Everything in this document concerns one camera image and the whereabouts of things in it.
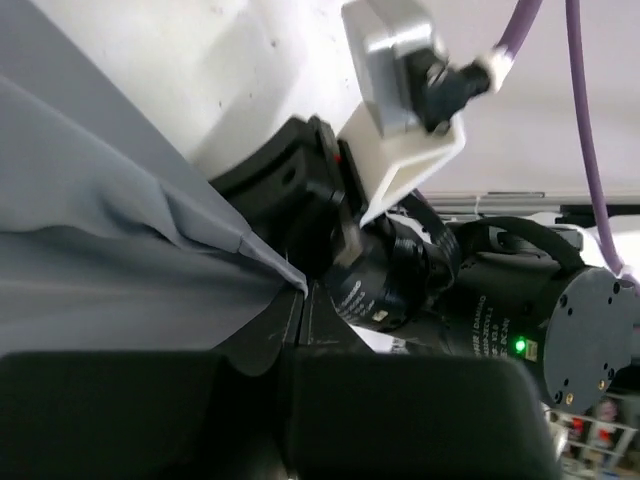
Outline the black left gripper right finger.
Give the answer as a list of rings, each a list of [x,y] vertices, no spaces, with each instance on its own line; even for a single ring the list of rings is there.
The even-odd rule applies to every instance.
[[[557,479],[530,375],[508,360],[376,353],[312,284],[297,350],[302,479]]]

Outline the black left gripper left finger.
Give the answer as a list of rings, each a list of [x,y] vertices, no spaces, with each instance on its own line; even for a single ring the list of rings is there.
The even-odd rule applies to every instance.
[[[5,479],[148,479],[267,423],[302,296],[280,292],[202,351],[18,353],[1,362]]]

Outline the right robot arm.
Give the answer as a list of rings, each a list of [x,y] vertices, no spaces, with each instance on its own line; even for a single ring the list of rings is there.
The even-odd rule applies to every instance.
[[[318,117],[287,120],[211,184],[341,320],[434,353],[517,360],[549,406],[588,410],[639,358],[631,282],[555,228],[446,222],[416,193],[366,222],[352,145]]]

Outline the white pillow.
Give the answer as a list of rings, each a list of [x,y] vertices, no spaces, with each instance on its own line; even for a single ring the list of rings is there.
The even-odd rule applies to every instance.
[[[40,10],[208,177],[293,115],[359,103],[337,1],[42,1]]]

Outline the grey pillowcase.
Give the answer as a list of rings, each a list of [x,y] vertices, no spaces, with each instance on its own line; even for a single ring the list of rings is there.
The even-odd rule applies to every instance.
[[[1,5],[1,352],[207,350],[303,274],[29,1]]]

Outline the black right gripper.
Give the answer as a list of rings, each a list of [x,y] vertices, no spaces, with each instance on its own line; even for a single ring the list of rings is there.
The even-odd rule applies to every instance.
[[[347,142],[321,118],[289,118],[258,150],[209,183],[307,277],[348,278],[365,271],[365,194]]]

